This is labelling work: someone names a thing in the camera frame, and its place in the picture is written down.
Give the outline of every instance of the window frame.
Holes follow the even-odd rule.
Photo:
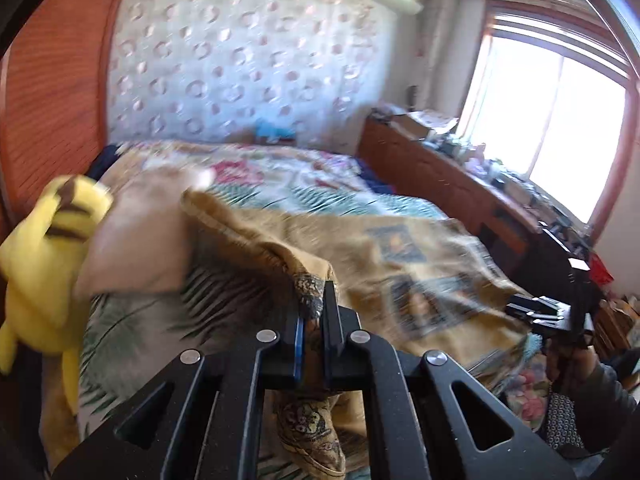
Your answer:
[[[501,30],[500,28],[496,29],[494,28],[495,23],[498,22],[498,20],[496,20],[496,16],[500,14],[532,18],[544,21],[550,25],[564,28],[565,30],[570,31],[571,34],[566,35],[553,31],[545,31],[545,35],[549,34],[552,38],[560,39],[558,36],[562,36],[561,41],[564,43],[570,43],[577,46],[579,40],[577,38],[572,38],[573,35],[583,37],[588,41],[599,43],[604,47],[611,49],[615,56],[608,56],[606,53],[597,49],[597,46],[594,45],[587,45],[587,48],[584,48],[584,44],[581,43],[580,48],[589,51],[595,56],[604,58],[607,62],[610,62],[621,70],[624,68],[628,77],[622,77],[622,75],[616,70],[604,66],[603,64],[590,59],[588,56],[585,56],[583,53],[573,51],[565,46],[543,41],[539,38],[531,38],[525,34],[515,34],[513,31],[509,30]],[[523,27],[522,30],[529,30],[530,28],[533,28],[524,24],[518,24],[518,28],[519,27]],[[487,81],[484,74],[491,61],[491,42],[494,37],[523,41],[524,43],[530,43],[547,48],[548,50],[552,50],[560,54],[563,57],[562,63],[564,63],[565,57],[575,59],[576,61],[603,73],[605,76],[613,79],[613,81],[621,84],[625,88],[625,108],[623,112],[622,126],[620,128],[620,136],[618,137],[616,154],[611,163],[609,176],[606,179],[602,193],[596,202],[589,221],[587,223],[581,222],[563,204],[555,200],[551,195],[549,195],[549,193],[540,188],[540,186],[536,186],[532,183],[542,194],[549,197],[552,204],[566,213],[575,226],[582,227],[581,230],[590,234],[592,243],[595,243],[604,230],[611,211],[613,210],[613,206],[615,205],[618,195],[622,190],[626,172],[631,160],[636,129],[638,127],[640,108],[640,86],[638,85],[638,79],[634,73],[634,69],[628,62],[626,55],[623,53],[613,35],[604,27],[556,9],[549,9],[546,7],[507,0],[487,0],[485,3],[484,29],[478,45],[476,65],[469,81],[467,94],[462,102],[462,110],[460,111],[460,121],[458,123],[457,130],[461,138],[469,138],[472,126],[475,123],[479,109],[481,108],[481,104],[478,104],[478,99],[481,98],[481,94],[486,88]],[[538,143],[538,148],[533,157],[532,163],[529,165],[527,172],[521,175],[526,180],[529,180],[533,167],[538,159],[538,155],[540,154],[546,130],[550,123],[552,111],[553,107],[550,109],[549,117],[545,123],[545,131]]]

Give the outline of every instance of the person's hand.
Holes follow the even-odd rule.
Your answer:
[[[599,362],[593,346],[585,350],[560,346],[555,341],[548,340],[546,342],[546,376],[550,381],[555,381],[560,375],[558,361],[561,357],[569,359],[564,380],[568,382],[570,388],[584,382]]]

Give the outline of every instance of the black device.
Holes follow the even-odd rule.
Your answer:
[[[255,478],[265,389],[300,377],[302,320],[289,312],[229,352],[184,351],[55,470],[54,480]],[[324,291],[324,378],[361,390],[374,480],[573,479],[555,451],[450,356],[416,357],[361,329]]]
[[[570,349],[585,349],[593,342],[593,320],[585,292],[590,283],[589,266],[577,258],[567,258],[566,262],[569,268],[568,289],[574,298],[572,304],[546,296],[528,298],[515,294],[510,297],[505,313],[527,323],[531,331],[541,335],[543,340],[551,339],[558,346]],[[564,378],[571,365],[570,357],[559,357],[560,375],[552,385],[555,392],[566,392],[568,385]]]

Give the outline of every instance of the brown blanket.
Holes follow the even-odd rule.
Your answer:
[[[441,349],[465,367],[493,356],[494,368],[481,378],[487,386],[521,357],[527,330],[501,310],[520,290],[456,220],[231,210],[193,191],[182,206],[199,247],[238,268],[293,282],[308,319],[305,380],[301,391],[276,396],[274,406],[284,449],[316,478],[344,476],[341,441],[350,454],[366,456],[362,396],[321,391],[316,342],[326,280],[337,283],[339,303],[358,312],[363,328],[398,349],[416,355]]]

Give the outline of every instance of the metal screw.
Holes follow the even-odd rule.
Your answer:
[[[271,341],[275,341],[277,336],[273,330],[266,328],[265,330],[260,330],[260,332],[255,335],[255,338],[261,343],[270,343]]]
[[[190,350],[185,350],[180,354],[180,361],[186,365],[196,364],[200,360],[200,352],[194,350],[193,348]]]
[[[427,361],[434,366],[441,366],[447,362],[447,355],[442,350],[429,350]]]
[[[353,332],[351,332],[351,335],[349,337],[354,343],[359,344],[368,343],[371,339],[369,332],[366,332],[364,330],[354,330]]]

